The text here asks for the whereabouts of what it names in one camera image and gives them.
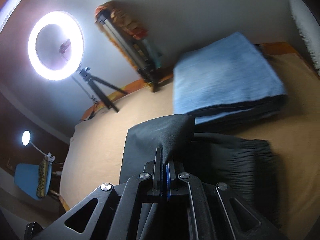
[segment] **chair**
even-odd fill
[[[52,163],[48,165],[48,175],[45,185],[45,195],[49,191],[52,174]],[[40,200],[36,195],[39,180],[39,165],[19,163],[14,174],[14,183],[25,193],[36,200]]]

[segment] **stack of folded clothes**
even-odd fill
[[[241,33],[185,53],[174,70],[173,111],[218,132],[269,117],[286,101],[281,80]]]

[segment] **white fluffy fabric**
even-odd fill
[[[289,0],[292,17],[320,74],[320,26],[303,0]]]

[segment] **ring light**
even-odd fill
[[[60,70],[47,68],[40,61],[36,51],[36,39],[38,34],[49,24],[58,25],[71,41],[71,57],[66,65]],[[61,80],[74,73],[82,60],[83,50],[84,44],[82,32],[78,23],[71,15],[62,11],[54,11],[43,16],[33,27],[28,41],[28,54],[33,68],[39,75],[49,80]]]

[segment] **silver screw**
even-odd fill
[[[225,184],[224,182],[219,182],[218,183],[218,189],[226,190],[226,189],[228,189],[228,185]]]
[[[100,188],[103,190],[103,191],[108,191],[108,190],[111,190],[112,186],[110,183],[103,183]]]
[[[182,179],[189,179],[190,178],[190,174],[187,172],[182,172],[179,174],[179,177]]]
[[[143,173],[141,173],[141,174],[139,175],[139,177],[140,177],[141,179],[148,179],[148,178],[150,177],[150,174],[147,173],[147,172],[143,172]]]

